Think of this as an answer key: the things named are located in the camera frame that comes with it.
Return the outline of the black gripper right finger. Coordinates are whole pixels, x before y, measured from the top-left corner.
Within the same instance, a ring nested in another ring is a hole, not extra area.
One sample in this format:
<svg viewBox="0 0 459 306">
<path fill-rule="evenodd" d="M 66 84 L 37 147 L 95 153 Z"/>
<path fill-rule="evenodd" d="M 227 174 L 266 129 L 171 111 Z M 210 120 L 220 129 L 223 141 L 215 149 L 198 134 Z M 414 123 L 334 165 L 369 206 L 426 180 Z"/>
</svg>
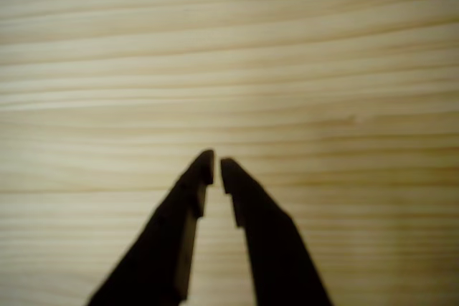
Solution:
<svg viewBox="0 0 459 306">
<path fill-rule="evenodd" d="M 236 225 L 245 232 L 257 305 L 331 305 L 292 218 L 236 160 L 220 161 Z"/>
</svg>

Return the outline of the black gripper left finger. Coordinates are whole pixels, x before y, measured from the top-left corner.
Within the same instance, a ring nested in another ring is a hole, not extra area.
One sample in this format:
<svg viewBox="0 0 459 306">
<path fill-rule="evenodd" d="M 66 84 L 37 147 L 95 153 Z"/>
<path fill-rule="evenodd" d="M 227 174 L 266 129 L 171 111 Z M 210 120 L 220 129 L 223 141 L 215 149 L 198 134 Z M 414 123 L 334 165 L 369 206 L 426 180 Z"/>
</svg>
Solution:
<svg viewBox="0 0 459 306">
<path fill-rule="evenodd" d="M 214 180 L 214 152 L 180 175 L 89 305 L 179 305 L 187 299 L 197 221 Z"/>
</svg>

